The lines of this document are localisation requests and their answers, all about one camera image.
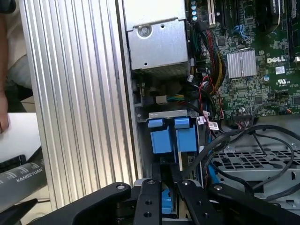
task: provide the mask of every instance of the blue latch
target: blue latch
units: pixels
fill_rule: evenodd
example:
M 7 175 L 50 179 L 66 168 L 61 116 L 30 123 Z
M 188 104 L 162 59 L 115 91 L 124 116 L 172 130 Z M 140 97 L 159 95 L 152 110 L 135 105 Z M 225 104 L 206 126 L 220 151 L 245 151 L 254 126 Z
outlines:
M 174 123 L 178 152 L 197 151 L 195 126 L 190 128 L 189 118 L 177 118 Z
M 149 128 L 158 128 L 158 127 L 162 127 L 164 124 L 163 120 L 162 119 L 159 119 L 159 120 L 150 120 L 148 122 L 148 127 Z
M 189 128 L 189 118 L 174 119 L 175 129 Z
M 172 152 L 169 126 L 166 130 L 151 132 L 151 141 L 154 154 Z
M 170 190 L 166 189 L 161 193 L 161 213 L 170 214 L 173 210 L 171 197 L 169 196 Z

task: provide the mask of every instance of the aluminum side panel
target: aluminum side panel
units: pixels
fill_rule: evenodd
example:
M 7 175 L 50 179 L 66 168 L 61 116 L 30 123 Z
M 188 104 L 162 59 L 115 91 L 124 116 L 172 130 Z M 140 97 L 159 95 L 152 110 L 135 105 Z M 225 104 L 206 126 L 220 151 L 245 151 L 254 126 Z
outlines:
M 115 3 L 20 0 L 20 10 L 52 209 L 133 184 L 142 167 Z

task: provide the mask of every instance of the motherboard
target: motherboard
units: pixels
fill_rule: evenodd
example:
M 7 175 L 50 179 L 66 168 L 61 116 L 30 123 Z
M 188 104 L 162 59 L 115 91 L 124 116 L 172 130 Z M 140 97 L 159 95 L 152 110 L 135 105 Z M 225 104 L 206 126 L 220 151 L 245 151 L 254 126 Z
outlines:
M 256 73 L 246 77 L 231 77 L 230 71 L 219 88 L 224 119 L 236 113 L 252 115 L 253 110 L 266 102 L 276 102 L 300 113 L 300 62 L 298 62 L 298 20 L 300 2 L 278 1 L 279 25 L 270 33 L 262 32 L 262 19 L 255 0 L 199 0 L 193 20 L 209 21 L 218 47 L 228 64 L 228 55 L 242 51 L 255 52 Z M 243 28 L 242 37 L 236 32 Z M 205 49 L 196 61 L 205 58 Z M 260 116 L 278 114 L 276 107 L 260 112 Z

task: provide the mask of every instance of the heatsink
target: heatsink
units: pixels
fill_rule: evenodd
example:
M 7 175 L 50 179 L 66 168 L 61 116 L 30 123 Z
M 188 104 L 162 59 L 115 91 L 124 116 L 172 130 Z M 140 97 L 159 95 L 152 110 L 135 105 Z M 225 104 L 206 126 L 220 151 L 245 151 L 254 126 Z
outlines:
M 239 51 L 228 54 L 227 68 L 228 77 L 230 79 L 257 75 L 255 50 Z

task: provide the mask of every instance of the pci slot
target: pci slot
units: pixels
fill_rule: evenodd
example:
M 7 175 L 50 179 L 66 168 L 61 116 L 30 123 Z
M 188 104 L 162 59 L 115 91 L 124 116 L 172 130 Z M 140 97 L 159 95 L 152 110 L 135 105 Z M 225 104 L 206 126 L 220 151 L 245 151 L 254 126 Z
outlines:
M 240 25 L 240 0 L 232 0 L 232 16 L 234 26 Z
M 225 0 L 218 1 L 218 8 L 221 10 L 221 29 L 227 30 L 227 17 L 226 17 L 226 7 L 225 7 Z
M 216 18 L 215 18 L 215 6 L 214 0 L 207 0 L 207 9 L 208 9 L 208 21 L 211 27 L 216 26 Z
M 293 43 L 293 26 L 292 26 L 292 0 L 286 0 L 286 19 L 287 19 L 287 39 L 289 42 L 289 60 L 294 62 L 295 52 L 294 52 L 294 43 Z

